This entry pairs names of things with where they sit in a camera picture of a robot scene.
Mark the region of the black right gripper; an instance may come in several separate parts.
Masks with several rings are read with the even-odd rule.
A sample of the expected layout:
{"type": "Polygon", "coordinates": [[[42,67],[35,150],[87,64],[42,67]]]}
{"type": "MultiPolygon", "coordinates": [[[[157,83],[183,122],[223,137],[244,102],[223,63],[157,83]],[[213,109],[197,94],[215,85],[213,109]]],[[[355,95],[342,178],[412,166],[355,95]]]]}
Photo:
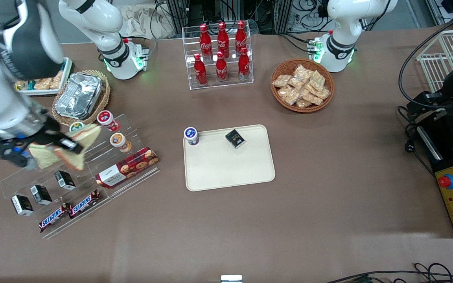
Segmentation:
{"type": "Polygon", "coordinates": [[[70,139],[62,138],[61,126],[53,118],[47,118],[43,127],[31,136],[17,136],[14,138],[0,137],[0,156],[30,156],[26,150],[35,143],[38,145],[56,146],[63,150],[80,154],[83,146],[70,139]]]}

